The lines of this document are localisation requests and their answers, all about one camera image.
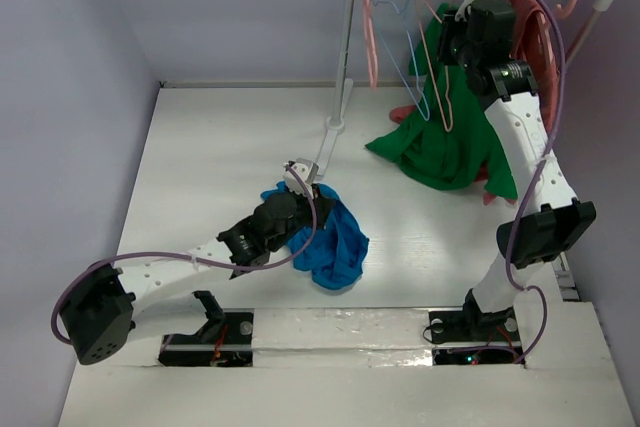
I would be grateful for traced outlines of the blue t-shirt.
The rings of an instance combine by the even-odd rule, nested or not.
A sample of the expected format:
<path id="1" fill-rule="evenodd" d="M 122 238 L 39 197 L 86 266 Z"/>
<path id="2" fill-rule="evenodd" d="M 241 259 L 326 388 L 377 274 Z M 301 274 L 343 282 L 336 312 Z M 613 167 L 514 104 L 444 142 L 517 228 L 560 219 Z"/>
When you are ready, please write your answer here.
<path id="1" fill-rule="evenodd" d="M 325 221 L 317 225 L 309 246 L 293 260 L 296 270 L 310 272 L 312 281 L 327 290 L 352 286 L 363 274 L 369 238 L 336 191 L 317 184 L 320 197 L 334 201 Z"/>

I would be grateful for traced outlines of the pink wire hanger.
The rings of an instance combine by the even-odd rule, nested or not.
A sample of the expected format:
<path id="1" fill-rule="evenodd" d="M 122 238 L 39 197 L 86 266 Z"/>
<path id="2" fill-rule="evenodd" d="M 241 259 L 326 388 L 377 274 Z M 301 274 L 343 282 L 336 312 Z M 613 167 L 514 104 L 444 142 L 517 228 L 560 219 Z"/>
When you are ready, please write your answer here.
<path id="1" fill-rule="evenodd" d="M 438 43 L 442 16 L 454 3 L 434 6 L 429 0 L 413 0 L 419 28 L 419 38 L 413 54 L 415 65 L 409 74 L 418 82 L 415 88 L 418 104 L 414 109 L 426 126 L 453 137 L 468 125 L 468 110 L 475 98 L 466 85 L 461 67 L 447 66 L 438 60 Z"/>

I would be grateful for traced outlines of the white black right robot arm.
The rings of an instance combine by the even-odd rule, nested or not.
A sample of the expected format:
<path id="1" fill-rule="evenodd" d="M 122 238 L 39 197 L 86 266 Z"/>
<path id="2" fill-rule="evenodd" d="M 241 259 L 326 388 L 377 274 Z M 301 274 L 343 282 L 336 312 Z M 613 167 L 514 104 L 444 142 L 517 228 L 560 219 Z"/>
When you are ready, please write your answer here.
<path id="1" fill-rule="evenodd" d="M 506 0 L 472 0 L 443 20 L 440 60 L 459 65 L 496 133 L 518 211 L 496 232 L 499 253 L 466 295 L 459 319 L 446 321 L 482 339 L 504 322 L 516 296 L 543 264 L 571 248 L 596 218 L 564 177 L 545 129 L 529 65 L 511 56 L 516 13 Z"/>

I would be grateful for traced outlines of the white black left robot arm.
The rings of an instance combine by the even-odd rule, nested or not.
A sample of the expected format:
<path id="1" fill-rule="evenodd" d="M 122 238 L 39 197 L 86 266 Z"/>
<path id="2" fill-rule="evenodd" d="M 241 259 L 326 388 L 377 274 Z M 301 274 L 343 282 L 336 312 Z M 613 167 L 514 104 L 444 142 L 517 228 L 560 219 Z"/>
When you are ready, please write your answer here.
<path id="1" fill-rule="evenodd" d="M 267 195 L 248 217 L 218 234 L 228 248 L 227 269 L 233 276 L 275 267 L 270 256 L 296 235 L 307 232 L 303 244 L 291 250 L 297 260 L 326 230 L 336 199 L 319 185 L 290 188 L 283 185 Z M 172 297 L 188 294 L 202 306 L 186 322 L 190 334 L 163 335 L 159 361 L 165 366 L 205 365 L 177 352 L 178 347 L 211 352 L 211 364 L 244 366 L 252 359 L 251 337 L 242 333 L 247 311 L 227 313 L 204 289 L 206 275 L 221 267 L 202 246 L 191 252 L 137 252 L 97 261 L 77 277 L 57 301 L 51 318 L 54 335 L 70 345 L 85 366 L 102 362 L 127 341 L 147 337 L 142 313 Z"/>

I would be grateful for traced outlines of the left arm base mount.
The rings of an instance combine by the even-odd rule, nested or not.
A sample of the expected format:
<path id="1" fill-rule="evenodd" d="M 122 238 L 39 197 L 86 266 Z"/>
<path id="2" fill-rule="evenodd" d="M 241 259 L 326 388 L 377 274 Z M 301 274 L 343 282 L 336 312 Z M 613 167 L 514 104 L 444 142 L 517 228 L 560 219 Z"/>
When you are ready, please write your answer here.
<path id="1" fill-rule="evenodd" d="M 164 367 L 251 367 L 253 310 L 224 310 L 209 291 L 193 293 L 206 322 L 193 334 L 168 334 L 162 339 L 158 362 Z"/>

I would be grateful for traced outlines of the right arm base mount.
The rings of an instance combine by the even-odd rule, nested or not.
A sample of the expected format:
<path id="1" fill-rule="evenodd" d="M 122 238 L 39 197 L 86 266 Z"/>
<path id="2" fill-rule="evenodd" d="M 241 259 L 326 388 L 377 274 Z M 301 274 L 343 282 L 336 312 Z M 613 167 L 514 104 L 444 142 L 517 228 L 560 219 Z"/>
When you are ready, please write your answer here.
<path id="1" fill-rule="evenodd" d="M 430 311 L 422 336 L 434 346 L 436 366 L 523 363 L 519 360 L 523 347 L 513 309 L 477 326 L 462 310 Z"/>

